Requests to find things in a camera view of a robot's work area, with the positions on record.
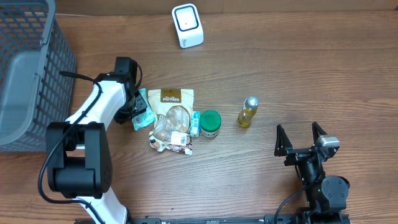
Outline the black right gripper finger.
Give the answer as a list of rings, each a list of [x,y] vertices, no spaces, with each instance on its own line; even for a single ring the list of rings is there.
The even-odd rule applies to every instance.
[[[313,134],[313,143],[317,144],[317,140],[322,135],[327,135],[327,133],[320,127],[320,125],[314,121],[312,123],[312,134]]]
[[[275,143],[274,155],[275,156],[286,156],[293,150],[293,146],[285,133],[284,128],[281,124],[277,125],[277,139]]]

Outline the green wet wipes pack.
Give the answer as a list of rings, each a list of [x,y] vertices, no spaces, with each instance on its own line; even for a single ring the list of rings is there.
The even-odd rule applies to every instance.
[[[139,93],[141,94],[143,100],[145,101],[147,108],[145,112],[139,114],[138,116],[132,119],[135,131],[138,131],[140,128],[144,128],[155,121],[155,114],[153,113],[153,110],[148,102],[146,89],[145,88],[139,89]]]

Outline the brown Pantree snack pouch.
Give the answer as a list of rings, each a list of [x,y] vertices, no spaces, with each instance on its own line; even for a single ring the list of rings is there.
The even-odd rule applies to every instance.
[[[148,102],[155,115],[149,144],[158,152],[166,150],[192,155],[190,129],[193,116],[192,89],[156,89],[148,91]]]

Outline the yellow oil glass bottle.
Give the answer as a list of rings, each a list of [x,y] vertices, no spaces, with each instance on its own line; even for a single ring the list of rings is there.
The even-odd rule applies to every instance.
[[[238,116],[238,124],[240,127],[250,127],[253,117],[257,112],[259,99],[256,96],[249,96],[244,100],[242,110]]]

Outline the small green sachet pack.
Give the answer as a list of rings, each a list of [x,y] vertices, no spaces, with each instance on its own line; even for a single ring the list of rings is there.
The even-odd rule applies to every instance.
[[[199,111],[194,111],[191,119],[190,135],[192,138],[198,138],[200,135],[200,116]]]

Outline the green lid round jar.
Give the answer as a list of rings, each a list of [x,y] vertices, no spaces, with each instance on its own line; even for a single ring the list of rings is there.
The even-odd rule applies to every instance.
[[[204,137],[214,138],[221,127],[221,116],[215,110],[207,110],[200,117],[200,131]]]

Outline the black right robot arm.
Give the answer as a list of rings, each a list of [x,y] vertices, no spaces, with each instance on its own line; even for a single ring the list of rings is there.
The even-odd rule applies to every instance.
[[[334,214],[346,209],[349,181],[337,175],[327,176],[322,164],[334,157],[340,148],[340,140],[327,134],[316,122],[312,123],[313,144],[307,148],[294,149],[284,128],[276,127],[277,139],[274,155],[285,157],[285,166],[294,166],[309,209],[314,213]]]

